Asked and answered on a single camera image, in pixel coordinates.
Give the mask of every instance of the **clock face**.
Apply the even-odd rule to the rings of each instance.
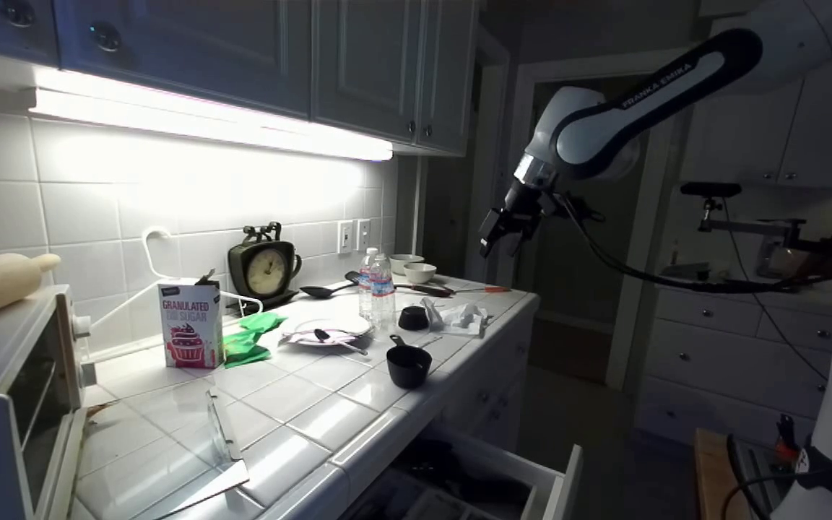
[[[273,296],[280,283],[287,278],[287,260],[286,255],[273,249],[261,249],[247,260],[247,288],[257,296]]]

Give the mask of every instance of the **black cup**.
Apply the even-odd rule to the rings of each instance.
[[[433,355],[416,346],[386,351],[386,368],[394,387],[420,387]]]

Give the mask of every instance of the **drawer handle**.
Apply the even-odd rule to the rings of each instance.
[[[120,43],[120,31],[110,24],[90,24],[90,37],[94,40],[94,47],[105,54],[118,53],[124,43]]]
[[[14,28],[33,26],[33,10],[23,0],[0,0],[0,17]]]

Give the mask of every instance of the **white tile countertop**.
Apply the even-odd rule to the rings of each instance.
[[[428,385],[399,390],[376,338],[370,355],[348,351],[272,351],[269,362],[220,371],[163,368],[152,346],[97,362],[87,387],[87,440],[78,463],[72,517],[163,517],[199,495],[224,465],[207,418],[207,390],[222,400],[247,482],[175,517],[338,517],[458,390],[469,362],[513,319],[536,310],[529,293],[484,293],[449,281],[438,310],[477,304],[490,312],[484,338],[402,333],[433,355]],[[394,307],[425,296],[399,288]],[[355,314],[352,293],[293,300],[286,323]]]

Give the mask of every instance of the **under-cabinet light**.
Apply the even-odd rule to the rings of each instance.
[[[365,163],[386,163],[391,156],[389,143],[363,132],[79,73],[33,70],[26,108],[33,115],[247,148]]]

